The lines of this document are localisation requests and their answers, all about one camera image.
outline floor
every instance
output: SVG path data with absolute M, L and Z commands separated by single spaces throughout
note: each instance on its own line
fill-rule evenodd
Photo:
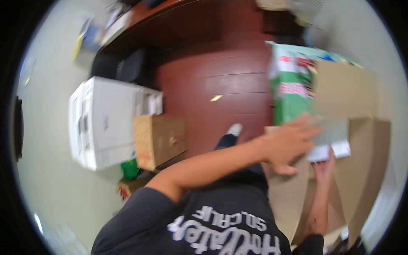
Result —
M 244 126 L 238 143 L 273 124 L 266 76 L 271 52 L 264 41 L 275 37 L 262 33 L 262 13 L 253 1 L 231 1 L 224 8 L 220 41 L 172 50 L 158 69 L 165 112 L 186 120 L 186 157 L 213 150 L 234 123 Z M 215 95 L 222 97 L 210 102 Z

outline person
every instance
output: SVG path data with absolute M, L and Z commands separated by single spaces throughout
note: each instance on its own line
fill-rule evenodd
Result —
M 235 145 L 235 124 L 215 151 L 176 163 L 137 190 L 101 229 L 92 254 L 292 254 L 268 202 L 267 162 L 294 175 L 291 162 L 313 148 L 321 130 L 308 114 Z M 334 156 L 313 164 L 317 189 L 303 242 L 293 254 L 322 254 Z

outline white sneaker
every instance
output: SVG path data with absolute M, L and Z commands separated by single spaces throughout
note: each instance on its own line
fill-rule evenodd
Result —
M 230 126 L 230 128 L 227 131 L 227 135 L 231 134 L 231 135 L 234 135 L 235 137 L 238 137 L 241 131 L 242 131 L 242 124 L 235 123 L 234 125 Z

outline dark t-shirt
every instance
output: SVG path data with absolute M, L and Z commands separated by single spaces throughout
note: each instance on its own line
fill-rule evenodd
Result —
M 254 176 L 218 181 L 190 191 L 179 204 L 154 189 L 139 189 L 99 232 L 92 253 L 292 254 L 257 182 L 262 180 Z M 322 253 L 321 235 L 309 236 L 293 251 Z

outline dark pants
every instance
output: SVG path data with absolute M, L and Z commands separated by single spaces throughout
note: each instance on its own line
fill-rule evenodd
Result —
M 237 137 L 231 134 L 224 135 L 218 142 L 215 150 L 224 149 L 236 145 Z M 255 186 L 268 196 L 268 182 L 266 181 L 264 170 L 260 163 L 239 170 L 226 177 L 223 177 L 221 182 L 241 182 Z

